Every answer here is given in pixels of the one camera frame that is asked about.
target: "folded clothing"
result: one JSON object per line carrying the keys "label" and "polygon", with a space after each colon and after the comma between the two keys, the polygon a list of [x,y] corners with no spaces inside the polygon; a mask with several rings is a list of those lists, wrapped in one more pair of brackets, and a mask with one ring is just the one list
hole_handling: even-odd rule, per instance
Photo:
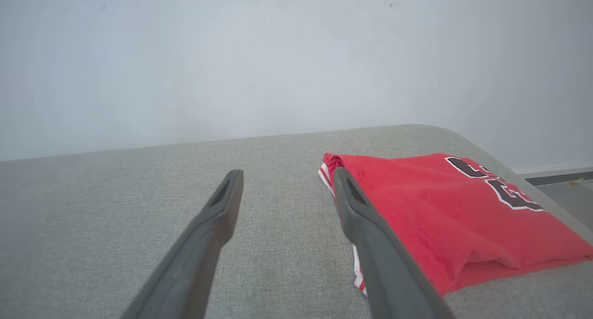
{"label": "folded clothing", "polygon": [[[345,167],[441,294],[593,258],[593,247],[521,192],[467,158],[325,154],[333,192]],[[354,246],[354,284],[366,294]]]}

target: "gray floor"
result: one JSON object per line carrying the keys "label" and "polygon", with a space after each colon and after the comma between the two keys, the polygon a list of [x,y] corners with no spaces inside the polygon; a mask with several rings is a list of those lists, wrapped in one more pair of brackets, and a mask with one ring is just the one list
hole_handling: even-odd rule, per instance
{"label": "gray floor", "polygon": [[593,180],[559,182],[537,188],[593,230]]}

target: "white wall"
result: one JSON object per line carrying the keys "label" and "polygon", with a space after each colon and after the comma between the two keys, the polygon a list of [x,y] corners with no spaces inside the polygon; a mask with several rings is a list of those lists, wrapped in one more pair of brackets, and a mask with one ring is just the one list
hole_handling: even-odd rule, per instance
{"label": "white wall", "polygon": [[0,0],[0,160],[426,123],[593,166],[592,0]]}

